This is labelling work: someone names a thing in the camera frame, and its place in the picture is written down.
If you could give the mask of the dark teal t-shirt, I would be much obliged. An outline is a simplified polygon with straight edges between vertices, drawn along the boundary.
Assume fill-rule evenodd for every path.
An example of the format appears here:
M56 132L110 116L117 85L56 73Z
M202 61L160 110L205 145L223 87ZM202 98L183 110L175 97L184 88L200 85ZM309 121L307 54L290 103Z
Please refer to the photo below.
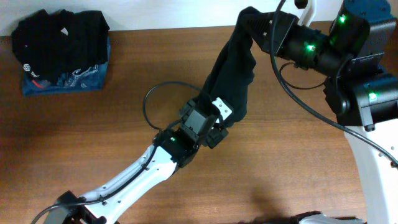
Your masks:
M234 31L206 78L202 92L193 99L205 113L211 112L211 98L227 101L233 108L233 114L224 122L227 128L240 122L247 113L248 86L254 80L256 61L251 53L252 37L240 22L243 16L258 12L250 6L239 13Z

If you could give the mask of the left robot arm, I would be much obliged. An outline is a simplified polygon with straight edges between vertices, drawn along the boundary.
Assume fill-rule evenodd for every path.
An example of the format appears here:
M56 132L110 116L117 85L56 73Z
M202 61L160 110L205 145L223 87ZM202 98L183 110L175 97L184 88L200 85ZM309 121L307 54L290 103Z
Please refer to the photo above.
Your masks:
M214 148L227 135L223 123L233 115L232 106L216 98L211 108L206 114L190 100L180 111L176 131L171 126L161 131L136 162L109 182L80 197L65 192L34 221L45 217L45 223L117 223L148 190L188 165L200 146Z

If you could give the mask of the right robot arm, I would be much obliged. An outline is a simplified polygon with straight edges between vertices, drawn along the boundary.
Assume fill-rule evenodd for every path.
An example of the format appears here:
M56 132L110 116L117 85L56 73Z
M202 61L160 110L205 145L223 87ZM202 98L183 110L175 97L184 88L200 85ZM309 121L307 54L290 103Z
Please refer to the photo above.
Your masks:
M239 24L271 60L323 74L326 102L353 152L368 223L397 222L397 78L380 64L397 21L387 1L343 1L328 35L311 29L315 1L297 17L243 14Z

